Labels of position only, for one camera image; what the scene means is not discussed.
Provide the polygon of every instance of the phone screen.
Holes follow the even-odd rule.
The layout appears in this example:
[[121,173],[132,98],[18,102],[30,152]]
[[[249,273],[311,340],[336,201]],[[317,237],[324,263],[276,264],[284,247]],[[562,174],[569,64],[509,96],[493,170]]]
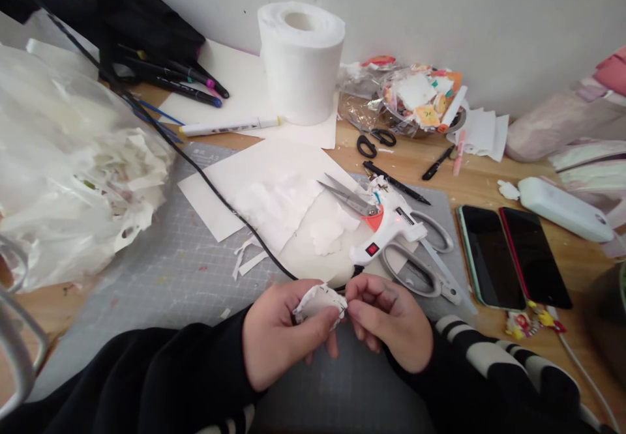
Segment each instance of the phone screen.
[[500,214],[528,298],[540,304],[572,308],[539,217],[510,208],[500,208]]
[[524,292],[498,214],[472,206],[460,212],[480,299],[489,306],[523,310]]

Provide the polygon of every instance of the white power bank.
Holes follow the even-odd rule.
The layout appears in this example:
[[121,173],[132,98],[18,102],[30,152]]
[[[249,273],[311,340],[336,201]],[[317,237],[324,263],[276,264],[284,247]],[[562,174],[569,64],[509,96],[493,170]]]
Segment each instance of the white power bank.
[[536,177],[517,185],[522,206],[592,242],[613,240],[613,229],[598,208]]

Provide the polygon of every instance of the cutting mat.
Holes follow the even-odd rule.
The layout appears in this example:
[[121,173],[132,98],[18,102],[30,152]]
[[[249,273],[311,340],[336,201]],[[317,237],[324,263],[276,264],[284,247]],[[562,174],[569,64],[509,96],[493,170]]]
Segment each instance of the cutting mat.
[[[200,166],[208,166],[234,152],[231,149],[191,143],[185,149]],[[236,282],[232,278],[234,251],[249,238],[242,229],[217,243],[196,212],[175,186],[194,173],[182,160],[175,166],[167,203],[154,224],[142,233],[107,268],[104,279],[91,293],[82,312],[61,340],[37,379],[30,400],[47,396],[81,370],[116,334],[135,328],[181,328],[192,322],[217,324],[225,309],[237,312],[255,301],[274,282],[288,281],[269,259],[263,260]],[[353,175],[364,184],[364,175]],[[448,231],[455,223],[445,192],[414,188],[433,206],[411,201]],[[458,249],[442,256],[460,282],[466,281]],[[244,263],[260,249],[246,250]],[[424,252],[418,248],[417,253]],[[402,276],[415,276],[409,267]],[[462,308],[445,299],[420,299],[431,318]],[[425,406],[393,373],[384,355],[371,353],[350,327],[339,328],[340,358],[331,360],[323,349],[313,366],[300,363],[275,384],[261,400],[254,428],[267,431],[407,432],[432,431]]]

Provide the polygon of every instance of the white wall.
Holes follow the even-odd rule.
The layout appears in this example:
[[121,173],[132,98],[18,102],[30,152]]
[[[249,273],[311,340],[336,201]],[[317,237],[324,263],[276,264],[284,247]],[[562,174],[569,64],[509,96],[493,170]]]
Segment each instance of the white wall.
[[[256,10],[286,0],[164,0],[254,53]],[[472,106],[519,116],[626,44],[626,0],[298,0],[346,22],[342,60],[377,54],[460,70]]]

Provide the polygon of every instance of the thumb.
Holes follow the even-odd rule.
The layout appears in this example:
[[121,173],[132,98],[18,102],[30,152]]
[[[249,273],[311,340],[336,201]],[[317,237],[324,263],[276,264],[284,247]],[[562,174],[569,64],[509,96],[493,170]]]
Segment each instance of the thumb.
[[348,315],[374,336],[387,342],[393,335],[393,318],[362,300],[348,302]]
[[295,363],[304,358],[326,341],[328,333],[331,332],[338,318],[339,310],[336,307],[325,307],[314,317],[309,318],[300,325],[289,328],[293,362]]

